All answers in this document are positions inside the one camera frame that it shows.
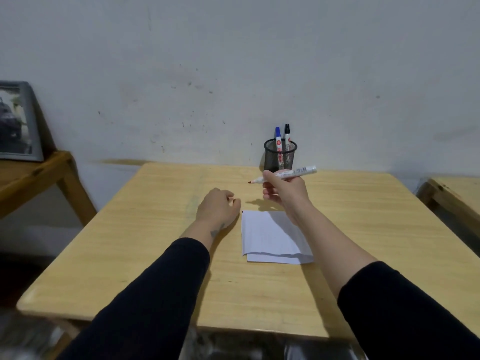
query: white paper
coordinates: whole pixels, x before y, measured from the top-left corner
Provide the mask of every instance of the white paper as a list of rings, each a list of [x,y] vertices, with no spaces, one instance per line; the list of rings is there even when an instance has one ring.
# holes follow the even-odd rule
[[[283,211],[243,211],[243,255],[249,262],[303,264],[314,257],[305,236]]]

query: person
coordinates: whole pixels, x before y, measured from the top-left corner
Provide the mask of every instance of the person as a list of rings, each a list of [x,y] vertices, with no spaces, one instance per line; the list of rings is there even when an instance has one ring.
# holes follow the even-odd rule
[[[285,209],[307,239],[337,304],[370,360],[473,359],[480,340],[398,271],[350,240],[310,202],[302,178],[263,176],[263,198]],[[195,221],[102,309],[58,359],[178,359],[210,250],[240,199],[212,189]]]

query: wrist tattoo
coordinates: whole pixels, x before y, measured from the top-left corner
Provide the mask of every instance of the wrist tattoo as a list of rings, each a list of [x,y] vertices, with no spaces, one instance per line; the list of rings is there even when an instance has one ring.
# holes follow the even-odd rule
[[[215,239],[215,237],[219,234],[220,230],[223,229],[224,226],[225,226],[225,224],[222,223],[218,230],[210,231],[210,235],[212,236],[212,239]]]

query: person's right hand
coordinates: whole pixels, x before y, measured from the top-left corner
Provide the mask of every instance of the person's right hand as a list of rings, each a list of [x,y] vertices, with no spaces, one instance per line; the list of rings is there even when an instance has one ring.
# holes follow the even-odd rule
[[[283,206],[290,221],[298,226],[301,211],[313,207],[308,198],[305,181],[299,176],[282,180],[269,170],[263,172],[263,198]]]

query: black sleeve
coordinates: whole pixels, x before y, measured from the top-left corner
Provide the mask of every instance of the black sleeve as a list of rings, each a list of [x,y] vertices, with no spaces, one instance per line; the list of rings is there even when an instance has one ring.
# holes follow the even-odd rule
[[[369,360],[480,357],[474,333],[384,262],[357,272],[338,306]]]
[[[174,241],[58,359],[178,359],[209,264],[201,242]]]

